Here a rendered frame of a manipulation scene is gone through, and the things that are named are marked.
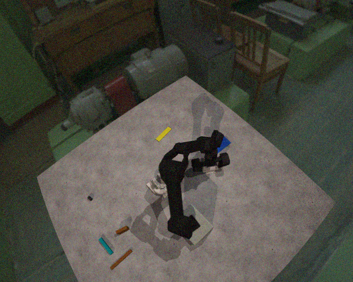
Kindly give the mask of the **brown rectangular block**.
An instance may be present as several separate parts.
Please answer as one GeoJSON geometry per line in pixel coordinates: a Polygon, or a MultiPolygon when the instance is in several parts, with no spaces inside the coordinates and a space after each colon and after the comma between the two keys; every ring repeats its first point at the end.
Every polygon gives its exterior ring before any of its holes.
{"type": "Polygon", "coordinates": [[[128,226],[124,226],[123,228],[120,228],[120,229],[118,229],[115,232],[116,232],[116,234],[122,234],[122,233],[124,233],[127,230],[129,230],[129,227],[128,226]]]}

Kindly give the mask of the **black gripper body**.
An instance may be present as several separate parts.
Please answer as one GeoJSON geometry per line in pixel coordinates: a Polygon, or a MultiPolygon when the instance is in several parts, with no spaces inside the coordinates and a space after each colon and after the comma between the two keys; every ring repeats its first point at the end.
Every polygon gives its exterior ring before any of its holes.
{"type": "Polygon", "coordinates": [[[217,162],[220,162],[220,161],[221,161],[223,166],[229,165],[230,164],[230,160],[229,160],[228,153],[221,153],[219,157],[217,157],[215,160],[212,160],[212,161],[209,161],[209,160],[205,159],[204,162],[200,162],[199,158],[198,159],[192,159],[191,163],[192,163],[193,171],[197,172],[197,171],[201,170],[202,166],[207,166],[207,167],[216,166],[217,162]]]}

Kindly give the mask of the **brown long flat bar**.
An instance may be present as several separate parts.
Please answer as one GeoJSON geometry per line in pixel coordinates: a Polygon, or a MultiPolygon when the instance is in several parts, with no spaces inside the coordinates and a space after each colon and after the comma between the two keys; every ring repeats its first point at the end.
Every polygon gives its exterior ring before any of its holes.
{"type": "Polygon", "coordinates": [[[116,261],[116,263],[114,263],[110,268],[111,270],[113,270],[119,263],[121,263],[121,261],[123,261],[127,256],[129,256],[129,254],[132,252],[131,249],[129,249],[127,251],[127,253],[125,253],[118,261],[116,261]]]}

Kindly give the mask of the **teal flat bar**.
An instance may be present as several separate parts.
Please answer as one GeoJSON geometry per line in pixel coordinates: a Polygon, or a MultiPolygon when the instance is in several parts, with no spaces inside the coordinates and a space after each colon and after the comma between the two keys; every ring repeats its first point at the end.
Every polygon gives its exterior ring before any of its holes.
{"type": "Polygon", "coordinates": [[[106,242],[102,239],[102,237],[99,239],[99,241],[101,242],[101,244],[106,248],[107,252],[112,255],[113,251],[111,250],[111,248],[109,247],[109,245],[106,244],[106,242]]]}

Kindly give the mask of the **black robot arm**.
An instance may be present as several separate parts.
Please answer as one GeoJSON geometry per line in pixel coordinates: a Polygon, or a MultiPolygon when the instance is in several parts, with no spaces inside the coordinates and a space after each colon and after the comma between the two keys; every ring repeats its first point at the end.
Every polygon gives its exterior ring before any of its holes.
{"type": "Polygon", "coordinates": [[[200,136],[197,140],[176,143],[161,160],[158,170],[162,181],[166,185],[168,204],[171,218],[168,220],[168,231],[181,237],[190,239],[192,232],[200,227],[193,215],[184,216],[181,192],[181,182],[189,165],[190,153],[200,151],[205,153],[205,159],[212,161],[217,158],[218,147],[221,147],[224,135],[218,130],[212,132],[211,137],[200,136]],[[172,160],[178,154],[184,155],[182,162],[172,160]]]}

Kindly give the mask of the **blue flat rectangular plate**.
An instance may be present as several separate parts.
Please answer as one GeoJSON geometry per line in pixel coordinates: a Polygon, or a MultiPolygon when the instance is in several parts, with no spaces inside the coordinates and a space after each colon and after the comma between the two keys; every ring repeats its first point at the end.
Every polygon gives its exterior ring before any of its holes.
{"type": "Polygon", "coordinates": [[[231,142],[224,136],[222,140],[221,147],[218,147],[218,153],[221,152],[224,148],[226,148],[228,145],[230,145],[231,142]]]}

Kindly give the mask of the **yellow flat bar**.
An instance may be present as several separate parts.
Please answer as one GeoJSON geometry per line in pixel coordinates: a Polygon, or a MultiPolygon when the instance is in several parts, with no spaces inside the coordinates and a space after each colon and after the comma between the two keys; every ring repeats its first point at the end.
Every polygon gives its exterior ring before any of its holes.
{"type": "Polygon", "coordinates": [[[157,138],[157,141],[160,141],[169,131],[171,130],[170,127],[167,127],[157,138]]]}

